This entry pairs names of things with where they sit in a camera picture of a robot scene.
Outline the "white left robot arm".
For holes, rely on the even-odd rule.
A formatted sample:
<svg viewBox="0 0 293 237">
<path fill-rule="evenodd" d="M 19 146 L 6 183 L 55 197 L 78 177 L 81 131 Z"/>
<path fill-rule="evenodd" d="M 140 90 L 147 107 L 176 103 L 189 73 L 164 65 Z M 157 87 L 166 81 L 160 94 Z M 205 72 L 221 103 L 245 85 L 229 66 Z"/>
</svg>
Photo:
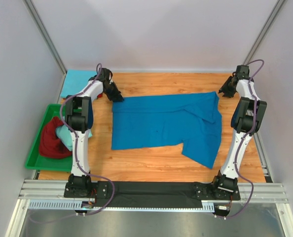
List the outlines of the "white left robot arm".
<svg viewBox="0 0 293 237">
<path fill-rule="evenodd" d="M 73 164 L 66 183 L 64 197 L 93 198 L 95 186 L 92 183 L 88 163 L 88 138 L 94 124 L 92 102 L 104 93 L 112 102 L 123 102 L 124 98 L 113 81 L 111 70 L 98 64 L 96 75 L 75 95 L 69 95 L 60 107 L 60 117 L 72 138 Z"/>
</svg>

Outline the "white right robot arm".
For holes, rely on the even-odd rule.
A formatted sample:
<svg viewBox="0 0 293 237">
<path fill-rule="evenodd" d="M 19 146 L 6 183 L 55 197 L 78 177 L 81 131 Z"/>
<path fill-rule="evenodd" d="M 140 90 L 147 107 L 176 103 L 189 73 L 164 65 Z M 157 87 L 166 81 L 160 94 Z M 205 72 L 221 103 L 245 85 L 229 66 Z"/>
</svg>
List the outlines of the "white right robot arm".
<svg viewBox="0 0 293 237">
<path fill-rule="evenodd" d="M 219 93 L 227 98 L 238 93 L 240 100 L 230 123 L 233 136 L 226 161 L 211 186 L 211 194 L 216 199 L 239 199 L 238 178 L 243 177 L 239 172 L 240 165 L 252 136 L 260 129 L 267 108 L 267 103 L 257 96 L 254 85 L 249 64 L 238 65 L 219 89 Z"/>
</svg>

